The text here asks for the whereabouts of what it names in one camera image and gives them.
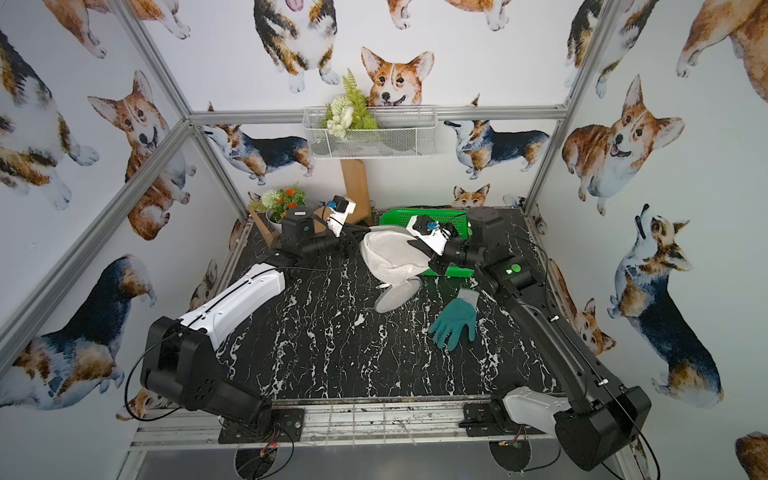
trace dog tongue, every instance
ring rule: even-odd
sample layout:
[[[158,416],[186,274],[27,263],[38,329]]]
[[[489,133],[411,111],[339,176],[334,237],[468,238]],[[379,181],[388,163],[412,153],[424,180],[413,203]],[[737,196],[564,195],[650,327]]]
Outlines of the dog tongue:
[[[304,0],[286,0],[286,5],[294,12],[301,12],[304,8]]]

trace potted plant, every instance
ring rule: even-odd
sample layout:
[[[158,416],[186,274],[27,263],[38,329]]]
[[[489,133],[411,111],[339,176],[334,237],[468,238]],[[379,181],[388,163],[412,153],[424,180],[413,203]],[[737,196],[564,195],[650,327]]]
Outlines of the potted plant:
[[[306,205],[306,191],[294,184],[292,187],[279,190],[269,189],[259,200],[251,202],[250,206],[257,212],[266,212],[266,218],[272,224],[277,233],[283,232],[280,222],[287,215],[290,208]]]

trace dog head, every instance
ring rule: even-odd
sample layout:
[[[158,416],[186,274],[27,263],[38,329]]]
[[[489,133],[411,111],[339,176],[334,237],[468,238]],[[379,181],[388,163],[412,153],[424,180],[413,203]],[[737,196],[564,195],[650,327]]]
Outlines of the dog head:
[[[736,457],[750,480],[768,478],[768,435],[752,432],[736,440]]]
[[[144,417],[144,413],[147,410],[162,409],[167,407],[169,404],[170,401],[168,399],[163,398],[155,392],[150,392],[144,387],[141,387],[139,393],[137,393],[136,396],[130,402],[128,402],[128,406],[131,407],[131,411],[140,419]],[[120,408],[114,417],[123,422],[127,422],[133,418],[128,413],[128,410],[125,408],[125,406]]]
[[[136,70],[134,90],[126,98],[88,97],[88,100],[99,115],[125,132],[131,148],[142,157],[149,157],[168,131],[165,119],[152,103],[149,80],[140,70]]]
[[[422,82],[435,64],[435,54],[425,51],[409,63],[391,63],[363,47],[362,64],[373,80],[366,99],[369,107],[420,105]]]
[[[213,104],[208,104],[208,111],[214,111]],[[203,132],[221,149],[224,157],[229,158],[240,146],[243,135],[240,127],[242,125],[205,125]]]
[[[682,118],[655,118],[643,103],[640,75],[634,78],[624,100],[621,118],[611,128],[608,154],[626,161],[636,169],[651,151],[675,141],[685,128]]]
[[[592,353],[600,355],[614,348],[616,340],[600,331],[598,321],[595,318],[594,298],[590,298],[584,310],[580,312],[576,308],[571,294],[568,292],[568,285],[565,283],[565,278],[563,278],[560,268],[552,259],[549,260],[549,268],[555,282],[560,286],[560,292],[558,292],[560,303],[568,309],[573,319],[572,326],[574,330],[584,340],[584,343],[587,344]]]
[[[677,232],[688,225],[689,220],[670,222],[664,217],[653,215],[648,204],[640,215],[634,218],[637,240],[632,254],[642,263],[638,268],[648,275],[668,274],[672,269],[687,272],[694,267],[688,261],[683,249],[677,245]]]
[[[468,192],[461,187],[453,187],[454,208],[473,208],[485,205],[485,197],[491,190],[491,184],[485,185],[476,192]]]
[[[148,298],[150,306],[154,306],[154,303],[157,301],[152,282],[149,280],[147,267],[141,260],[131,254],[124,255],[110,263],[101,274],[102,278],[104,276],[115,278],[121,295],[128,300],[146,295],[142,301]]]
[[[480,101],[480,94],[469,104],[470,107],[477,107]],[[482,138],[491,125],[490,120],[460,120],[443,122],[456,132],[457,143],[459,146],[470,144],[473,141]]]

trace glove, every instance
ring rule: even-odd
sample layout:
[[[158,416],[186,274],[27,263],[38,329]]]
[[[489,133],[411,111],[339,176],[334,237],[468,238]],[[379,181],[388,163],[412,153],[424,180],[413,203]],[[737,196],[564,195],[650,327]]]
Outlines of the glove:
[[[428,333],[435,334],[432,340],[437,343],[439,348],[445,345],[445,339],[450,336],[448,351],[452,352],[458,345],[464,326],[469,328],[469,341],[475,341],[478,297],[480,297],[480,293],[462,288],[458,291],[458,296],[440,312],[437,320],[428,330]]]

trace wire basket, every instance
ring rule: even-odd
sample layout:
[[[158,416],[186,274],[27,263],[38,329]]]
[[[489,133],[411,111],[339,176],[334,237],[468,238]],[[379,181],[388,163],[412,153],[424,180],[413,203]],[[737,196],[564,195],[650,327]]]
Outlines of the wire basket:
[[[381,128],[348,130],[338,138],[326,129],[327,107],[304,111],[304,132],[314,158],[411,158],[435,154],[434,106],[369,108]]]

